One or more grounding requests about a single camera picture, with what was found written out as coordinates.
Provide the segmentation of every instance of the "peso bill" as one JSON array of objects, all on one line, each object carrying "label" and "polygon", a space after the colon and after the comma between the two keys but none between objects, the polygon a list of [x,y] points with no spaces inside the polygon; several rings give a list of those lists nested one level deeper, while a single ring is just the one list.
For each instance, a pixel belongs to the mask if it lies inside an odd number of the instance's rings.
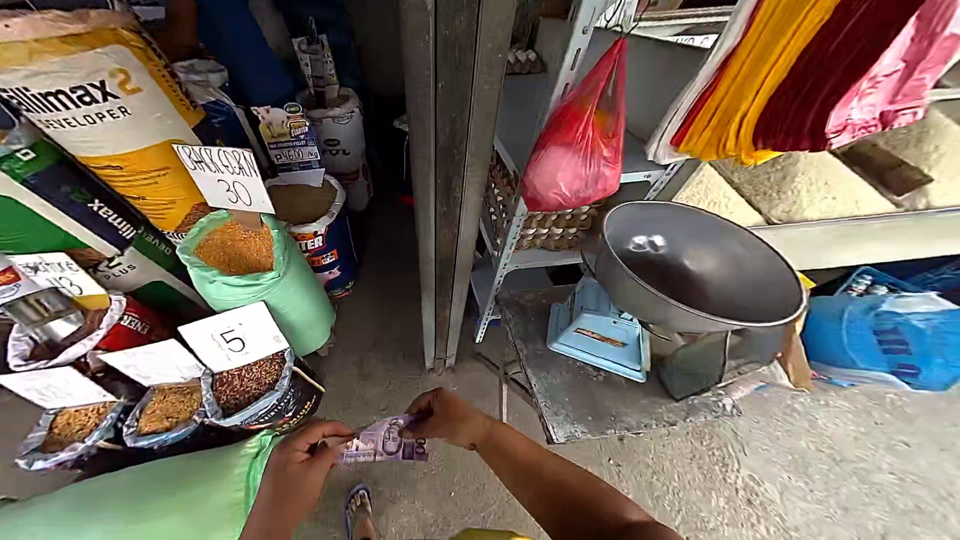
[{"label": "peso bill", "polygon": [[400,438],[400,430],[410,420],[411,417],[404,414],[377,420],[366,426],[344,447],[340,463],[426,461],[426,439]]}]

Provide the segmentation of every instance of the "white cardboard sign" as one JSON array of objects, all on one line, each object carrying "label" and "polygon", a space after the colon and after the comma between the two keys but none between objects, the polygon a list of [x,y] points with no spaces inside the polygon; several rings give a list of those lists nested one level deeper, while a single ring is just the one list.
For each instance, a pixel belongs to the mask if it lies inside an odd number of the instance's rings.
[{"label": "white cardboard sign", "polygon": [[120,401],[70,366],[0,375],[0,384],[43,408]]},{"label": "white cardboard sign", "polygon": [[77,298],[107,294],[83,268],[63,252],[10,255],[10,260],[41,287],[52,286],[63,294]]},{"label": "white cardboard sign", "polygon": [[144,386],[188,382],[204,373],[204,365],[176,339],[103,353],[99,358]]},{"label": "white cardboard sign", "polygon": [[255,362],[290,347],[262,301],[177,329],[213,373]]},{"label": "white cardboard sign", "polygon": [[173,147],[212,207],[275,213],[253,151],[226,146]]}]

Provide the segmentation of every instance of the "blue sack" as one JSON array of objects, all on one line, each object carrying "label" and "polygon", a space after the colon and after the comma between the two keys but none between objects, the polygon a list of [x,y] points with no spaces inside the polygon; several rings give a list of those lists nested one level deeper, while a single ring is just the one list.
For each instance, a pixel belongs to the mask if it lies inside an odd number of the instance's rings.
[{"label": "blue sack", "polygon": [[960,379],[960,307],[935,293],[813,297],[801,338],[815,370],[888,374],[914,390]]}]

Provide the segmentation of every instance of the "pink plastic bag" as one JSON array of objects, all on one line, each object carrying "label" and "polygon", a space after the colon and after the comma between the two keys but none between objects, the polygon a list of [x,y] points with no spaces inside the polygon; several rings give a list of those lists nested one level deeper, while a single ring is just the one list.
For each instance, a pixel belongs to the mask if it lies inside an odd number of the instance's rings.
[{"label": "pink plastic bag", "polygon": [[626,60],[621,37],[547,119],[520,183],[529,210],[575,209],[620,187]]}]

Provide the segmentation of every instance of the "green sack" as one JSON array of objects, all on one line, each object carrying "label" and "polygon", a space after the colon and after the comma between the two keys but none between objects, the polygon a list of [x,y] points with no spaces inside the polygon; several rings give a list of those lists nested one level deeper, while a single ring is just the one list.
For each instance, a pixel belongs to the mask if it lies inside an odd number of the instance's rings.
[{"label": "green sack", "polygon": [[270,272],[228,276],[193,255],[204,236],[231,219],[226,210],[198,221],[177,247],[177,255],[210,307],[219,312],[262,300],[294,353],[307,355],[320,349],[330,337],[333,306],[283,223],[269,214],[260,217],[274,237],[274,269]]},{"label": "green sack", "polygon": [[209,540],[240,535],[263,468],[280,437],[270,431],[223,448],[168,457],[0,503],[4,540]]}]

